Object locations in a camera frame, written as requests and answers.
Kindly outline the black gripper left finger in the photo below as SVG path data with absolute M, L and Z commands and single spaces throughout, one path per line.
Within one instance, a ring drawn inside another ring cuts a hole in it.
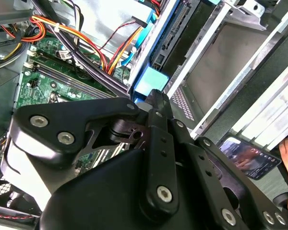
M 130 150 L 173 150 L 158 92 L 146 98 L 148 109 L 124 97 L 20 107 L 10 124 L 3 175 L 43 213 L 52 195 L 76 178 L 74 166 L 85 154 L 119 143 Z

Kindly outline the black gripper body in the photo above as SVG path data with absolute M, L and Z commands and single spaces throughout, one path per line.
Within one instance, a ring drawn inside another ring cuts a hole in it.
M 173 150 L 128 150 L 62 185 L 42 230 L 212 230 L 216 223 L 191 170 Z

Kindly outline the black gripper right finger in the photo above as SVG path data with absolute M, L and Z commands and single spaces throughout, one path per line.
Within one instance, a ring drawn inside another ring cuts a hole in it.
M 158 107 L 168 120 L 174 159 L 182 166 L 177 181 L 187 205 L 207 230 L 288 230 L 282 213 L 209 139 L 193 140 L 175 119 L 169 98 L 158 92 Z

